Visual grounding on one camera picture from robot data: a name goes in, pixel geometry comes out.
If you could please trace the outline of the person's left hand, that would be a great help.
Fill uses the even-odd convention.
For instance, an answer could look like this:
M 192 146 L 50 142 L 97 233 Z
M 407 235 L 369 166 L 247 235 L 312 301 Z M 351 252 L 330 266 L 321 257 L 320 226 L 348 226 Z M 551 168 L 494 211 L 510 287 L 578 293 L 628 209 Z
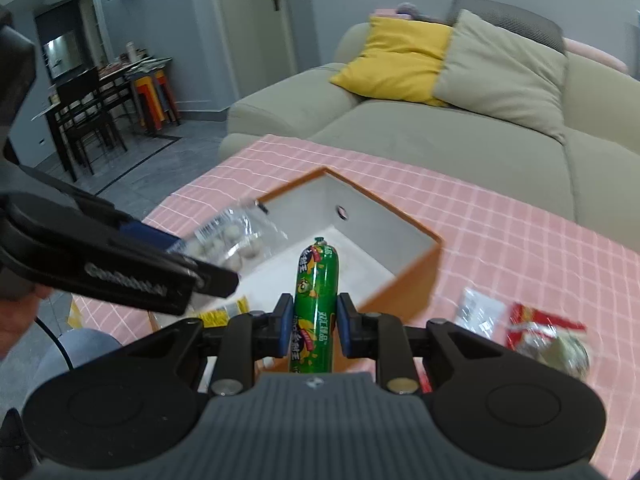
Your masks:
M 51 287 L 36 285 L 19 300 L 0 301 L 0 358 L 4 359 L 32 325 L 40 302 L 53 292 Z

